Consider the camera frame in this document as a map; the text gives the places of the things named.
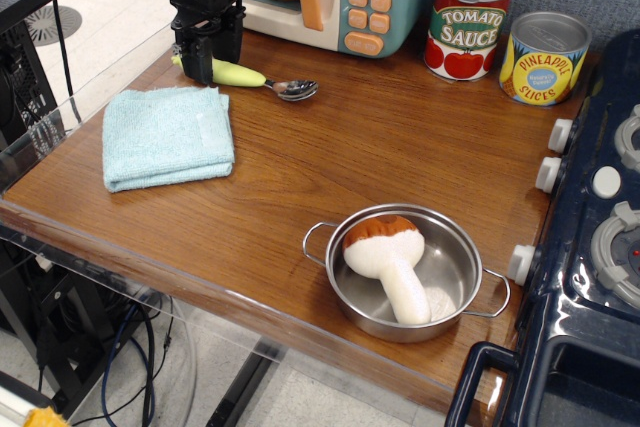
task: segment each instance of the floor vent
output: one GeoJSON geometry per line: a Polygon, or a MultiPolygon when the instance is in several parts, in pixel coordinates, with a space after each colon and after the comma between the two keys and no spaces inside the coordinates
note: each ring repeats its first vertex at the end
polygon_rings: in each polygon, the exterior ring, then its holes
{"type": "MultiPolygon", "coordinates": [[[[58,10],[60,11],[62,34],[66,39],[80,28],[82,16],[71,7],[58,7],[58,10]]],[[[56,17],[52,6],[47,5],[36,10],[25,21],[29,28],[29,35],[36,47],[58,42],[58,29],[56,28],[56,17]]]]}

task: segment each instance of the toy mushroom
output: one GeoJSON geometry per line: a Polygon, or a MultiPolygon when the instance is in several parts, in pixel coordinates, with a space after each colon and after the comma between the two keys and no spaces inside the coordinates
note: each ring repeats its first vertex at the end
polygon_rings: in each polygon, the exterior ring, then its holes
{"type": "Polygon", "coordinates": [[[424,237],[412,222],[398,215],[365,219],[347,232],[342,250],[356,273],[380,279],[399,323],[431,321],[427,294],[414,271],[424,253],[424,237]]]}

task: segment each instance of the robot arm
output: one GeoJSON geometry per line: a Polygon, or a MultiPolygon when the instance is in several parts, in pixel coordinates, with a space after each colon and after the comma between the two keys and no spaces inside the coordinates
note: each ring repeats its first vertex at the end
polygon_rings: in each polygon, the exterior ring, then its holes
{"type": "Polygon", "coordinates": [[[175,53],[185,74],[205,85],[213,82],[213,58],[237,63],[242,47],[242,0],[169,0],[178,13],[171,23],[175,53]]]}

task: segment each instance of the pineapple slices can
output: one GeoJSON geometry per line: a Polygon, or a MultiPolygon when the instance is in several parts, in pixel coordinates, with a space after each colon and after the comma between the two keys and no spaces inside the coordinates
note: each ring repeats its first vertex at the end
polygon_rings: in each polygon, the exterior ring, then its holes
{"type": "Polygon", "coordinates": [[[519,102],[555,105],[570,97],[591,43],[579,17],[531,12],[511,26],[500,70],[500,87],[519,102]]]}

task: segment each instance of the white knob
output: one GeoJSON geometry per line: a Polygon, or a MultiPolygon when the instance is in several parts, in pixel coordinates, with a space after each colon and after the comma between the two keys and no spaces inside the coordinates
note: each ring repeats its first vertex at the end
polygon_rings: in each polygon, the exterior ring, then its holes
{"type": "Polygon", "coordinates": [[[507,277],[518,285],[524,285],[531,270],[535,251],[536,248],[533,245],[516,245],[509,261],[507,277]]]}
{"type": "Polygon", "coordinates": [[[610,199],[620,190],[622,179],[616,169],[608,165],[598,169],[593,176],[593,191],[601,199],[610,199]]]}
{"type": "Polygon", "coordinates": [[[536,188],[547,194],[551,193],[558,178],[560,162],[562,160],[559,157],[545,157],[542,160],[542,165],[538,170],[538,178],[536,179],[536,188]]]}
{"type": "Polygon", "coordinates": [[[554,152],[562,154],[564,148],[567,146],[567,140],[569,140],[569,133],[571,132],[571,126],[573,121],[570,119],[558,119],[556,120],[553,130],[551,131],[551,137],[549,137],[548,147],[554,152]]]}

